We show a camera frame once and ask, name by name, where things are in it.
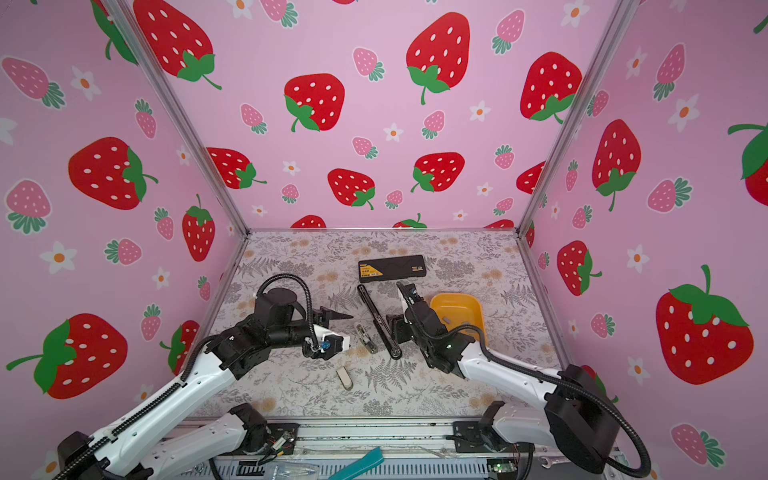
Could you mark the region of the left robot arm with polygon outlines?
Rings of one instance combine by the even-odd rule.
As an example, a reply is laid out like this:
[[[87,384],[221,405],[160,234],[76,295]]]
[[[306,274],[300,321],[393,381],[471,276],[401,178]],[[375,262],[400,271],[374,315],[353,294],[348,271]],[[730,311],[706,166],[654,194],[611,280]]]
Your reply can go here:
[[[275,349],[299,347],[305,357],[323,360],[349,349],[349,336],[330,328],[331,321],[348,317],[326,307],[303,307],[289,289],[258,294],[253,313],[201,341],[163,390],[94,434],[75,432],[63,440],[57,448],[58,478],[171,479],[223,453],[260,450],[268,424],[249,404],[196,432],[166,436]]]

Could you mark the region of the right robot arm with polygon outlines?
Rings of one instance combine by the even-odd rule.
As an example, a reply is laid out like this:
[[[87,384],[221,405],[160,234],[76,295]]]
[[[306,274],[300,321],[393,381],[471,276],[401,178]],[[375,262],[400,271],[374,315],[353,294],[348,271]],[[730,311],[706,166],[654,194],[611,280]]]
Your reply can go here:
[[[461,325],[449,330],[424,302],[379,320],[377,331],[389,350],[412,342],[430,368],[489,384],[540,410],[545,424],[523,437],[511,432],[511,414],[493,408],[493,440],[551,444],[581,469],[604,471],[620,426],[612,415],[615,404],[583,368],[571,364],[558,371],[504,357],[487,348],[481,328]]]

